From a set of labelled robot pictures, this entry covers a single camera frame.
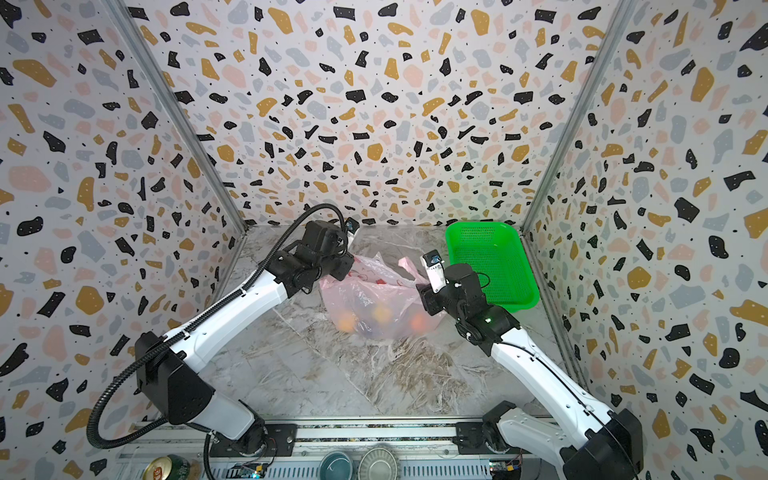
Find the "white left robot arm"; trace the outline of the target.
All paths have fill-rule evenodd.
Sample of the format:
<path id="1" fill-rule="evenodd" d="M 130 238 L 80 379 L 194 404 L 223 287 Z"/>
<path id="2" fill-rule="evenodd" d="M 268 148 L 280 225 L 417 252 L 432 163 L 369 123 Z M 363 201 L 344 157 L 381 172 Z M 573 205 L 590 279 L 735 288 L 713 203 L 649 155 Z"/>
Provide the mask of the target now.
<path id="1" fill-rule="evenodd" d="M 243 454 L 254 454 L 267 442 L 264 420 L 241 401 L 219 393 L 200 375 L 231 340 L 274 307 L 294 295 L 308 293 L 322 278 L 342 280 L 354 257 L 348 252 L 358 221 L 342 225 L 311 221 L 303 236 L 279 247 L 259 264 L 259 272 L 194 320 L 163 336 L 143 334 L 137 353 L 170 343 L 168 351 L 141 366 L 138 389 L 171 425 L 194 425 Z M 178 342 L 171 338 L 179 335 Z"/>

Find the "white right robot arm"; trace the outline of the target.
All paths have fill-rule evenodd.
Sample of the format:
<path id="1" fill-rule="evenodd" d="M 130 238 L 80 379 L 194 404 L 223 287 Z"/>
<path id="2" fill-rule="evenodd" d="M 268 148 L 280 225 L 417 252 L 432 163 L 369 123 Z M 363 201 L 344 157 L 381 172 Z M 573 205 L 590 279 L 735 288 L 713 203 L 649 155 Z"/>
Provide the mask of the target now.
<path id="1" fill-rule="evenodd" d="M 638 478 L 644 462 L 638 418 L 614 411 L 570 378 L 511 313 L 488 302 L 470 265 L 444 266 L 436 251 L 421 261 L 429 281 L 417 289 L 426 312 L 452 317 L 458 334 L 514 374 L 553 418 L 547 423 L 503 401 L 481 422 L 459 428 L 457 445 L 497 454 L 518 448 L 552 465 L 561 479 Z"/>

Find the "pink plastic bag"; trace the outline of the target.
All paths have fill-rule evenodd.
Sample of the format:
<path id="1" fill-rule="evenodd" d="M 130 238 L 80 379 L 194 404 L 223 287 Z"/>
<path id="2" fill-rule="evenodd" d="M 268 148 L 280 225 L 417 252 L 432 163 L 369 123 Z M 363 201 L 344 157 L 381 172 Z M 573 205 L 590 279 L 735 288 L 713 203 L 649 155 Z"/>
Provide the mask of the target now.
<path id="1" fill-rule="evenodd" d="M 354 313 L 358 319 L 354 333 L 371 340 L 397 340 L 434 331 L 446 313 L 430 316 L 424 310 L 416 285 L 428 280 L 407 257 L 399 259 L 398 266 L 408 273 L 406 277 L 379 254 L 357 256 L 344 280 L 322 278 L 320 294 L 333 324 L 336 326 L 341 315 Z"/>

